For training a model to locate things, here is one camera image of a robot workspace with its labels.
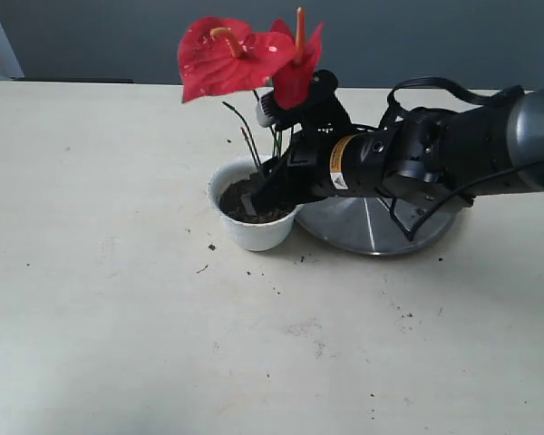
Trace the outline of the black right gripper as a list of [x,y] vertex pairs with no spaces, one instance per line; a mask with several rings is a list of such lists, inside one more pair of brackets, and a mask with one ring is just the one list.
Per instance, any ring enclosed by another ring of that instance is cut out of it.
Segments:
[[293,208],[324,198],[376,198],[388,191],[383,180],[396,130],[321,133],[301,137],[290,154],[271,157],[250,175],[248,214]]

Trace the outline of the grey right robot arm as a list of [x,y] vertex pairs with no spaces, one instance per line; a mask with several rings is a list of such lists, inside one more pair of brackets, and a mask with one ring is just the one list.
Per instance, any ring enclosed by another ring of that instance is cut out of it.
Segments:
[[333,91],[313,86],[289,111],[263,96],[257,116],[300,131],[243,197],[252,215],[334,197],[458,210],[479,196],[544,192],[544,90],[512,87],[464,112],[390,107],[365,130]]

